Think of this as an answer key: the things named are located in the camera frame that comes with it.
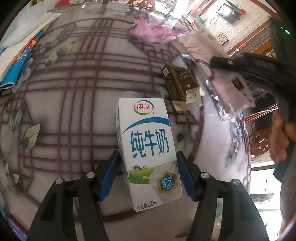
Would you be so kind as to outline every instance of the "blue gripper pad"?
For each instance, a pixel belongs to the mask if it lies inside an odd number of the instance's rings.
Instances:
[[[101,180],[101,185],[100,185],[99,199],[101,201],[103,201],[104,198],[109,195],[109,192],[111,190],[113,181],[115,179],[119,165],[121,163],[120,153],[118,151],[114,151],[108,163],[109,165],[105,171],[105,174]]]
[[[186,165],[186,158],[183,154],[183,152],[178,151],[177,152],[177,162],[178,162],[178,168],[180,173],[180,178],[183,182],[183,185],[185,187],[187,196],[191,197],[192,201],[197,201],[197,194],[196,194],[196,186],[195,186],[195,180],[192,177],[187,165]]]

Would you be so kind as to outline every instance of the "patterned wallpaper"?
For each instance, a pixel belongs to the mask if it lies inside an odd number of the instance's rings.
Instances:
[[[241,16],[240,20],[236,20],[233,24],[229,24],[222,17],[215,24],[213,24],[215,20],[212,21],[213,25],[210,24],[211,20],[217,16],[217,10],[224,3],[227,3],[225,0],[217,0],[205,13],[208,17],[205,26],[212,35],[217,37],[221,33],[224,33],[228,38],[229,42],[222,46],[225,51],[229,51],[270,18],[270,15],[265,10],[250,0],[231,0],[231,2],[233,4],[239,4],[246,11],[246,14]]]

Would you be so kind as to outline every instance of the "pink plastic bag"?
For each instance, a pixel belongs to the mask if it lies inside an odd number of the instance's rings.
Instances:
[[[165,44],[187,34],[186,32],[172,30],[159,25],[149,25],[144,18],[135,20],[135,22],[137,25],[130,33],[150,42]]]

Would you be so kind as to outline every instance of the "hexagonal badge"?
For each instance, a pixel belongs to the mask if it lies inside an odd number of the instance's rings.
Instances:
[[[164,172],[157,180],[158,191],[165,194],[171,194],[178,186],[176,174]]]

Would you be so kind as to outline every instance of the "milk carton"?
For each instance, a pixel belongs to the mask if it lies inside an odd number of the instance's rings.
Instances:
[[[174,140],[163,99],[120,98],[116,129],[133,209],[138,212],[181,197]]]

